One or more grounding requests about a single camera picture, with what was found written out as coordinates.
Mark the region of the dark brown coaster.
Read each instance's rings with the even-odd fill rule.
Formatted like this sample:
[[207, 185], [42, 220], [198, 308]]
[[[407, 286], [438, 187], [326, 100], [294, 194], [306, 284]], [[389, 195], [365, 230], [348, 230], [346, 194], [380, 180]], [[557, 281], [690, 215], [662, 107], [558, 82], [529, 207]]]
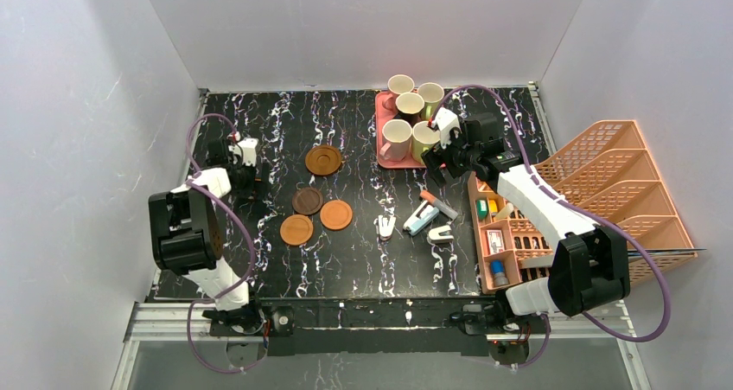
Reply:
[[313, 187], [299, 189], [293, 195], [291, 205], [297, 214], [312, 215], [322, 208], [323, 195]]

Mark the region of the brown saucer coaster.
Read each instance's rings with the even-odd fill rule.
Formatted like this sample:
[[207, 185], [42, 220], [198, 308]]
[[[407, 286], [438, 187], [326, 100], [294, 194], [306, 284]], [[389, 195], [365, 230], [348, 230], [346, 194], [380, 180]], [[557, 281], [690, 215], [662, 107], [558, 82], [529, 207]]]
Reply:
[[313, 175], [329, 176], [341, 167], [342, 156], [334, 146], [322, 144], [313, 147], [306, 154], [305, 165]]

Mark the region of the pink tray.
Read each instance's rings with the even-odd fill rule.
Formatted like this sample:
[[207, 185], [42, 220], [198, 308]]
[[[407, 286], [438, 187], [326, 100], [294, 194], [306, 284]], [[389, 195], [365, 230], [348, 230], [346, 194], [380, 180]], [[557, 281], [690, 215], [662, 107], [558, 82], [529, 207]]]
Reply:
[[425, 164], [421, 165], [418, 161], [414, 160], [411, 157], [411, 146], [407, 156], [402, 161], [387, 161], [379, 156], [379, 149], [383, 144], [383, 139], [381, 135], [382, 127], [387, 121], [391, 119], [397, 119], [395, 118], [397, 114], [397, 109], [393, 112], [382, 107], [382, 102], [387, 95], [387, 92], [381, 92], [376, 96], [375, 99], [376, 156], [378, 163], [381, 167], [385, 169], [424, 169]]

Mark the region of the light orange coaster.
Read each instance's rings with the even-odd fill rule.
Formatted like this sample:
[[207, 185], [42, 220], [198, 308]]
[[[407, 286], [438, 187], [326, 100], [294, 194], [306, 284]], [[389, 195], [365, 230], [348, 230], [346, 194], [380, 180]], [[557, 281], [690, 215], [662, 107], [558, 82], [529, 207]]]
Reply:
[[320, 210], [321, 223], [329, 230], [342, 230], [350, 225], [352, 219], [353, 210], [342, 200], [328, 201]]

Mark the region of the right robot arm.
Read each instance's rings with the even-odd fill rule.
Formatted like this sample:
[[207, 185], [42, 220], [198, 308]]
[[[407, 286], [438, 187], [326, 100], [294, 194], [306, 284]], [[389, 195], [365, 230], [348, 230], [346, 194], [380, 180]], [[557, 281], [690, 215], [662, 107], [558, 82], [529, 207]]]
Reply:
[[626, 297], [630, 292], [627, 241], [611, 227], [567, 208], [564, 200], [530, 165], [525, 155], [507, 150], [497, 119], [459, 118], [437, 110], [428, 126], [439, 133], [422, 158], [440, 185], [446, 175], [473, 172], [513, 204], [553, 251], [550, 274], [499, 291], [506, 319], [535, 313], [575, 316]]

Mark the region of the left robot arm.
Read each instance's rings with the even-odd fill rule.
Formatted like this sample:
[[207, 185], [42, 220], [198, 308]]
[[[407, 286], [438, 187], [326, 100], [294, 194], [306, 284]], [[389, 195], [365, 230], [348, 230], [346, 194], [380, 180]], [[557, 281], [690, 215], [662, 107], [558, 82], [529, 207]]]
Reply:
[[205, 318], [246, 335], [260, 332], [265, 316], [244, 278], [224, 258], [225, 236], [215, 210], [227, 195], [256, 199], [267, 187], [268, 163], [260, 142], [238, 133], [207, 147], [206, 165], [181, 186], [148, 200], [156, 266], [194, 282], [214, 304]]

